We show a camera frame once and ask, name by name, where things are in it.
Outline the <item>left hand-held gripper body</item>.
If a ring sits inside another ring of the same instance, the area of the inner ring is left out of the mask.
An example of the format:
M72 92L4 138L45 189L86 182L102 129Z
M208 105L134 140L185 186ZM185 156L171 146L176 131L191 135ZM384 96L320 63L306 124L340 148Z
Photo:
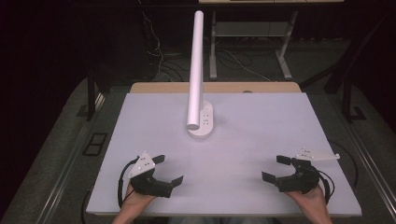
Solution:
M132 168L128 174L130 185L139 194L169 198L173 187L171 183L157 180L153 176L157 164L152 159L147 152L144 152L131 161Z

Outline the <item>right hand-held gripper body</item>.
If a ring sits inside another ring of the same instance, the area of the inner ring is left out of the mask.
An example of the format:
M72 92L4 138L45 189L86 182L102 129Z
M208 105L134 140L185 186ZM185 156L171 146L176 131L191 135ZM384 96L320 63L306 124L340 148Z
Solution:
M295 173L289 176L277 177L275 185L280 192L300 191L307 193L322 181L325 192L330 191L327 180L323 178L320 171L312 165L312 161L338 160L340 156L334 153L323 152L303 147L293 158L291 166Z

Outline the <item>person's left hand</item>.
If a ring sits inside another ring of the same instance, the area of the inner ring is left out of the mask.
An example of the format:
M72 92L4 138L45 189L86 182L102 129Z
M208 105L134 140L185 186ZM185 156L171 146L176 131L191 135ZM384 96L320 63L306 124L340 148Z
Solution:
M138 217L154 199L155 196L139 194L129 185L120 209L120 214L127 217Z

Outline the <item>person's right hand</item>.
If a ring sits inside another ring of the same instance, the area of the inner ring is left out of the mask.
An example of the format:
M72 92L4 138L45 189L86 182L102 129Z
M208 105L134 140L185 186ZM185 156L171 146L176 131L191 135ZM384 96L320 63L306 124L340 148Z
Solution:
M327 205L320 185L317 185L307 193L290 191L286 192L286 195L296 202L306 217L318 219L328 215Z

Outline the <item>white table mat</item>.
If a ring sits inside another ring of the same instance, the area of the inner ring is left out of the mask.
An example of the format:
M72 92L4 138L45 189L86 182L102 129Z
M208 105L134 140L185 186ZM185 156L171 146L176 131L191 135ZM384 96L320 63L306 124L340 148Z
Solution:
M303 93L208 93L214 106L214 131L195 140L186 128L184 93L127 94L88 212L119 211L120 173L131 160L147 152L164 155L155 177L169 182L181 177L170 198L158 198L148 216L299 215L298 206L262 173L287 176L293 168L276 156L294 157L301 149L329 153L331 147L308 97Z

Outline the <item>black metal stand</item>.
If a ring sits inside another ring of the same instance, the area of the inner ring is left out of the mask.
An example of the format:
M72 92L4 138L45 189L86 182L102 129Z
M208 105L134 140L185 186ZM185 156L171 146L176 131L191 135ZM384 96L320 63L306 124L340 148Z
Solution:
M85 117L87 121L93 118L96 112L96 98L100 93L108 92L108 81L103 66L90 69L87 74L87 97L88 102L78 111L80 117Z
M351 106L352 87L362 89L383 118L396 125L396 10L361 23L341 59L300 84L302 89L326 77L324 90L343 91L342 114L352 122L363 114Z

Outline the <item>white desk lamp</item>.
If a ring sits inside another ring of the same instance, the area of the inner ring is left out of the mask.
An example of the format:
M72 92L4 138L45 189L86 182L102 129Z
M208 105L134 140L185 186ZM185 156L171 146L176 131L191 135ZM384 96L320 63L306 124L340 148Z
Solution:
M204 13L194 13L191 69L186 128L195 139L206 139L214 130L214 108L204 99L203 80Z

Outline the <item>black floor socket frame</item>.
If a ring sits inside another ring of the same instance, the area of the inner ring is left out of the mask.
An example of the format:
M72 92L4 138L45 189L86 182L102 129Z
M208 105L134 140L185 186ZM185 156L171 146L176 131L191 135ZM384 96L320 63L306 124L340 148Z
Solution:
M84 156L98 156L106 142L107 133L93 133L88 145L84 148Z

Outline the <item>grey metal-frame desk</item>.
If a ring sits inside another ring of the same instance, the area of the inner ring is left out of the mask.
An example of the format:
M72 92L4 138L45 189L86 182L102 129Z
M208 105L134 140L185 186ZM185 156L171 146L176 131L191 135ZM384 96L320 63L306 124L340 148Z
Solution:
M283 78L292 80L285 53L299 14L298 7L308 5L323 6L339 4L344 0L199 0L202 6L220 5L222 7L291 7L291 13L286 20L278 21L220 21L214 9L211 13L209 77L218 78L216 43L218 37L281 37L282 45L275 51L275 56Z

